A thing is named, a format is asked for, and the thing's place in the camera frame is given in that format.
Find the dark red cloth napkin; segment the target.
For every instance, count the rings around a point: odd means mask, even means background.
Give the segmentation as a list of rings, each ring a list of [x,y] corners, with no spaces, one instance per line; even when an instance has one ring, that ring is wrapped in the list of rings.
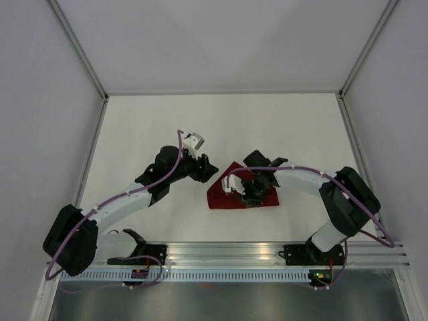
[[[222,188],[222,180],[234,169],[243,167],[243,165],[232,162],[223,174],[211,185],[207,190],[207,203],[210,209],[234,210],[246,209],[247,206],[239,198],[239,193],[225,193]],[[277,191],[274,187],[270,187],[265,195],[265,201],[257,207],[278,207],[280,205]]]

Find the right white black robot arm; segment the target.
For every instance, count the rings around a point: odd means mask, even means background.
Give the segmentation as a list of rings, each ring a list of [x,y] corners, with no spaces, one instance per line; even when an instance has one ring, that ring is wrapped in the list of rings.
[[[270,160],[259,150],[244,159],[244,168],[223,180],[226,193],[235,191],[247,208],[265,205],[270,188],[293,188],[322,200],[328,220],[305,242],[309,262],[320,264],[330,250],[354,237],[381,209],[381,203],[351,167],[320,171],[278,157]]]

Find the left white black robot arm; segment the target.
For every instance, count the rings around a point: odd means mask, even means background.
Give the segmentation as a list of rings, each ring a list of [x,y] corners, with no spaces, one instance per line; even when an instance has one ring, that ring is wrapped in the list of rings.
[[[154,162],[123,192],[85,208],[72,204],[62,207],[43,242],[42,249],[50,256],[45,273],[52,280],[58,264],[61,272],[77,276],[96,259],[132,265],[146,257],[146,241],[132,229],[114,235],[105,231],[128,217],[147,209],[170,191],[173,183],[187,177],[206,183],[218,172],[206,154],[193,155],[191,147],[164,146]]]

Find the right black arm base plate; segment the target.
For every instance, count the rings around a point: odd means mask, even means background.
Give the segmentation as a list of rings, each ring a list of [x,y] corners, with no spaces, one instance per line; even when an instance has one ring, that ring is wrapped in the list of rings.
[[[286,244],[278,256],[285,260],[287,266],[336,266],[343,265],[345,261],[341,245],[322,252],[313,245]]]

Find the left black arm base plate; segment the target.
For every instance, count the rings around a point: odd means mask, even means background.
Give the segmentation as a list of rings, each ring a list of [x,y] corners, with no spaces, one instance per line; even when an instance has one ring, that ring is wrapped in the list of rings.
[[[164,265],[167,258],[166,244],[146,244],[137,245],[136,249],[130,254],[121,257],[113,257],[107,260],[108,265]]]

